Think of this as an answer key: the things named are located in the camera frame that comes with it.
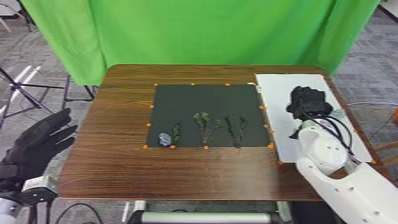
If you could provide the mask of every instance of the brown table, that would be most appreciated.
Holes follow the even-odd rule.
[[[155,83],[243,84],[254,73],[323,74],[311,66],[117,65],[87,114],[59,183],[68,199],[318,200],[295,166],[268,147],[144,149]],[[386,169],[331,79],[375,168]]]

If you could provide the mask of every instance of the white panel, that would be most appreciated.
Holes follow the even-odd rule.
[[[320,91],[325,91],[327,102],[331,103],[334,110],[341,109],[332,91],[327,86],[325,79],[322,75],[306,75],[306,74],[258,74],[258,86],[261,88],[261,97],[267,106],[267,115],[270,121],[270,127],[274,130],[274,138],[277,145],[277,154],[279,160],[284,163],[295,163],[299,159],[299,141],[290,139],[290,135],[300,126],[300,120],[293,120],[293,115],[286,111],[286,106],[290,104],[290,93],[297,86],[311,87]],[[357,159],[364,162],[371,162],[370,152],[359,138],[359,135],[354,131],[352,122],[348,117],[341,119],[341,122],[347,124],[352,130],[352,151],[357,156]],[[343,137],[348,141],[348,136],[345,130],[341,130]]]

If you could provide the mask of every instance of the dark green mat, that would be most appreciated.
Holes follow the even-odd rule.
[[[210,146],[231,147],[233,138],[227,131],[226,117],[231,116],[235,130],[240,129],[240,116],[245,118],[242,147],[268,145],[268,132],[263,128],[265,119],[259,110],[259,96],[252,85],[160,85],[155,94],[155,109],[151,114],[151,128],[148,145],[160,146],[158,134],[172,135],[176,123],[181,123],[181,138],[178,146],[201,147],[201,131],[194,114],[208,112],[211,127],[215,120],[222,121],[222,128],[210,142]]]

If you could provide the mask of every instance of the tripod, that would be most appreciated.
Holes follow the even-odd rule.
[[[25,113],[28,110],[37,108],[43,111],[46,111],[50,114],[53,114],[52,110],[48,109],[48,107],[43,104],[43,100],[44,100],[44,97],[46,97],[50,89],[64,89],[64,87],[44,86],[44,85],[32,85],[32,84],[23,84],[23,83],[16,82],[2,68],[0,68],[0,75],[4,77],[4,80],[9,82],[9,87],[11,87],[5,106],[4,106],[4,109],[0,109],[0,110],[4,110],[4,112],[0,112],[2,113],[2,116],[0,116],[0,130],[2,130],[5,118],[9,118],[14,115]],[[36,88],[46,88],[44,93],[43,93],[39,99],[34,98],[34,96],[30,95],[30,93],[23,89],[23,86],[36,87]],[[7,114],[9,113],[9,106],[11,106],[11,102],[12,102],[12,96],[14,96],[16,91],[20,91],[21,96],[27,98],[28,102],[32,103],[32,107],[28,107],[27,109],[20,110],[18,112]]]

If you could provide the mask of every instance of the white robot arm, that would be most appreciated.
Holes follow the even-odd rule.
[[[398,189],[371,166],[352,158],[345,147],[311,121],[299,132],[302,146],[299,172],[348,224],[398,224]],[[332,179],[329,174],[347,168],[348,175]]]

